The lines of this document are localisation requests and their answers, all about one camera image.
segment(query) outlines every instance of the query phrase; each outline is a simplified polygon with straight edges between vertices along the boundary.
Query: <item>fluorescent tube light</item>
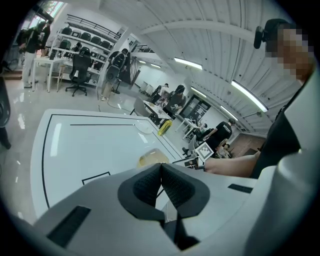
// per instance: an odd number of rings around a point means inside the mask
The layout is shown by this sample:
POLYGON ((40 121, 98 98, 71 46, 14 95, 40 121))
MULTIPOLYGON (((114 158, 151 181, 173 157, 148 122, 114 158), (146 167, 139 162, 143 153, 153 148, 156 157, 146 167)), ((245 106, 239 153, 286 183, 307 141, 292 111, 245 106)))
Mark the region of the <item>fluorescent tube light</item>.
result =
POLYGON ((236 81, 233 80, 231 82, 231 85, 234 86, 235 88, 237 88, 243 94, 245 94, 263 112, 267 112, 268 111, 268 108, 256 96, 254 96, 250 91, 248 91, 246 88, 244 88, 241 84, 239 84, 239 83, 237 83, 236 81))
POLYGON ((183 64, 186 64, 186 65, 189 65, 189 66, 192 66, 192 67, 194 67, 194 68, 197 68, 197 69, 202 70, 202 65, 193 63, 193 62, 191 62, 191 61, 187 61, 187 60, 181 59, 181 58, 174 58, 174 60, 175 60, 176 62, 183 63, 183 64))
POLYGON ((154 67, 157 67, 157 68, 161 69, 161 67, 160 67, 160 66, 155 65, 155 64, 151 64, 151 66, 154 66, 154 67))
POLYGON ((197 89, 195 89, 193 87, 191 87, 191 89, 194 90, 197 94, 200 94, 201 96, 203 96, 205 98, 207 97, 206 95, 204 95, 202 92, 198 91, 197 89))
POLYGON ((237 119, 233 114, 231 114, 228 110, 226 110, 223 106, 220 106, 220 108, 221 108, 224 112, 226 112, 227 114, 229 114, 231 117, 233 117, 236 121, 238 121, 238 119, 237 119))

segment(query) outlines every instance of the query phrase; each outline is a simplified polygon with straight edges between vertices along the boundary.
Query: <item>white floor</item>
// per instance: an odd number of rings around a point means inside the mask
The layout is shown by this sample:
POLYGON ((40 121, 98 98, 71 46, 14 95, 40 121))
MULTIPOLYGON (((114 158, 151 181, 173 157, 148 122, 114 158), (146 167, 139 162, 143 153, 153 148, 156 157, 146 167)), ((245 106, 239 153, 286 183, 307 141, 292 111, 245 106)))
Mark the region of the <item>white floor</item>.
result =
MULTIPOLYGON (((52 80, 51 92, 46 92, 44 79, 38 77, 36 91, 24 89, 22 81, 6 81, 6 87, 11 106, 11 117, 6 130, 11 149, 0 146, 0 191, 9 211, 33 224, 36 215, 31 198, 30 188, 30 160, 34 138, 41 117, 47 109, 72 109, 108 112, 129 115, 133 109, 137 91, 122 90, 121 94, 111 94, 109 102, 98 99, 94 88, 87 89, 87 96, 81 91, 72 97, 72 91, 65 91, 69 82, 61 85, 56 92, 56 80, 52 80)), ((182 152, 188 142, 182 140, 183 133, 175 132, 181 122, 173 121, 166 136, 175 147, 182 152)))

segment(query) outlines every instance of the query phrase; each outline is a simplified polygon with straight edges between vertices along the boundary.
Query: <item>white desk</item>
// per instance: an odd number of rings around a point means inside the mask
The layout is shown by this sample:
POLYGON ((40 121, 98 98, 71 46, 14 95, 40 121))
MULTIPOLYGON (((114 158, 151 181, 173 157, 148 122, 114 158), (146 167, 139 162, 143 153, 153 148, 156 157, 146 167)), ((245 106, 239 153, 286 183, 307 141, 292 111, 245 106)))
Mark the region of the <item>white desk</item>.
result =
MULTIPOLYGON (((31 195, 36 216, 39 218, 50 206, 93 179, 136 168, 139 158, 151 149, 161 150, 171 163, 183 159, 157 132, 157 126, 147 117, 46 110, 31 155, 31 195), (134 125, 137 122, 149 125, 152 133, 139 131, 134 125)), ((169 200, 163 193, 156 201, 160 210, 169 200)))
POLYGON ((54 58, 54 59, 49 59, 48 57, 41 57, 41 58, 34 58, 33 60, 33 70, 32 70, 32 91, 35 91, 35 79, 36 79, 36 67, 37 63, 44 63, 44 64, 49 64, 50 69, 49 69, 49 78, 48 81, 46 82, 46 91, 50 93, 50 86, 51 86, 51 78, 52 78, 52 70, 54 68, 55 63, 63 63, 64 60, 62 58, 54 58))
POLYGON ((171 117, 166 113, 164 112, 164 110, 153 104, 152 102, 149 102, 149 101, 146 101, 144 100, 144 105, 154 114, 156 114, 158 116, 159 119, 171 119, 171 117))
POLYGON ((183 136, 182 139, 184 139, 185 137, 187 137, 194 129, 199 129, 199 127, 197 125, 195 125, 194 123, 190 122, 187 118, 185 118, 182 123, 177 127, 177 129, 175 129, 174 131, 177 132, 179 130, 179 128, 184 124, 187 123, 186 127, 183 129, 183 131, 190 127, 190 130, 187 132, 186 135, 183 136))

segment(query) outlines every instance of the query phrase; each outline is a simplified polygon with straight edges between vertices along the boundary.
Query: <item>ceiling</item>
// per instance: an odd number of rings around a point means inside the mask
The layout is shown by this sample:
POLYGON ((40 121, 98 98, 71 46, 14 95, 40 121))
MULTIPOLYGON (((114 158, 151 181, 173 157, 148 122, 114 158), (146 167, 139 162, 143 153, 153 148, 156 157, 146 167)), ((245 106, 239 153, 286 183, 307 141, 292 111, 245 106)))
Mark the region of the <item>ceiling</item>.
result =
POLYGON ((224 106, 239 119, 239 128, 265 135, 278 111, 299 88, 280 75, 265 58, 264 48, 254 49, 254 32, 272 18, 290 20, 271 0, 66 0, 106 15, 133 29, 139 40, 186 84, 224 106), (201 64, 203 70, 176 63, 178 57, 201 64), (236 80, 267 107, 260 111, 231 86, 236 80))

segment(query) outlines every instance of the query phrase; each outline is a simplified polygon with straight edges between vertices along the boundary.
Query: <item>white pillar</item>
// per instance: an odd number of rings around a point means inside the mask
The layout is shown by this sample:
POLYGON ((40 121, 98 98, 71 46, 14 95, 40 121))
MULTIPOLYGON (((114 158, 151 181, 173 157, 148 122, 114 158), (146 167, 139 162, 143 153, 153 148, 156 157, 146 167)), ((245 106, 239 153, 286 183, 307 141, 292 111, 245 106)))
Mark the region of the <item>white pillar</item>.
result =
MULTIPOLYGON (((119 40, 114 44, 112 50, 110 51, 110 53, 108 54, 108 56, 110 56, 112 53, 114 53, 115 51, 120 51, 121 49, 121 46, 124 44, 124 42, 129 38, 131 34, 131 29, 128 28, 126 31, 124 31, 124 33, 122 34, 122 36, 119 38, 119 40)), ((99 75, 99 79, 98 79, 98 83, 97 83, 97 86, 98 87, 102 87, 102 84, 105 80, 105 76, 106 76, 106 71, 107 71, 107 67, 109 65, 109 62, 107 61, 101 72, 100 72, 100 75, 99 75)))

